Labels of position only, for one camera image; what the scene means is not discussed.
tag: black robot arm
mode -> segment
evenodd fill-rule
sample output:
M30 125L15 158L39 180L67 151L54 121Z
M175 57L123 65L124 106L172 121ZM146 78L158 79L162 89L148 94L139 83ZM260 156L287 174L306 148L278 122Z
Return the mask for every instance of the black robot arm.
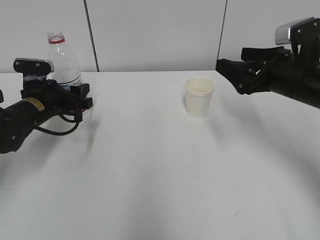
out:
M47 79L54 67L46 60L16 58L13 67L16 72L23 73L22 100L5 109L0 107L0 154L17 151L33 130L64 136L77 129L82 111L93 106L92 98L87 97L89 84L71 86L70 91L62 89L56 81ZM0 91L0 103L3 101ZM65 132L40 127L54 116L74 126Z
M292 51L243 48L243 61L220 59L216 70L239 94L275 92L320 109L320 18L278 27L275 43L291 44Z

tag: yellow label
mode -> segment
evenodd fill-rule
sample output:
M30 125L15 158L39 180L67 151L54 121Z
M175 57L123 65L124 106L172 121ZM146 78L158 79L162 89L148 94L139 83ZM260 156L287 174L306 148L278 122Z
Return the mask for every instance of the yellow label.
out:
M36 107L36 109L38 109L39 112L45 110L45 106L38 99L35 99L33 97L26 97L25 99L23 99L23 101L31 103Z

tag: table surface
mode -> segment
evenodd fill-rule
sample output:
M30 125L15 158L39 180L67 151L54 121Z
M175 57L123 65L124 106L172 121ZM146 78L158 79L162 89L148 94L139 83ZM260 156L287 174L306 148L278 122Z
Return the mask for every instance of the table surface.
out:
M216 85L202 119L185 111L193 76ZM83 78L90 122L63 137L34 131L0 155L0 239L320 238L320 110L275 93L239 95L215 71ZM0 74L2 107L21 88L20 74Z

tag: paper cup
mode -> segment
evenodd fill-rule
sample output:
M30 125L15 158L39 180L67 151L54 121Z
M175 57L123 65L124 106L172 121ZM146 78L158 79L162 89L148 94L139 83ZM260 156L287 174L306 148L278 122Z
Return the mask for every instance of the paper cup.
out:
M204 117L209 109L215 85L208 78L196 76L184 84L186 112L192 118Z

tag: plastic water bottle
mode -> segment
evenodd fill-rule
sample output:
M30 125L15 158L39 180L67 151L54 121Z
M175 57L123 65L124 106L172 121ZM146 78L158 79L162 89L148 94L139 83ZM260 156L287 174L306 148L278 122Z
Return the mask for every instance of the plastic water bottle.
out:
M78 60L74 52L66 44L62 32L48 32L49 41L49 60L53 62L54 73L51 74L53 80L58 85L70 91L70 86L79 86L83 84ZM84 110L82 113L82 122L88 122L92 117L91 109Z

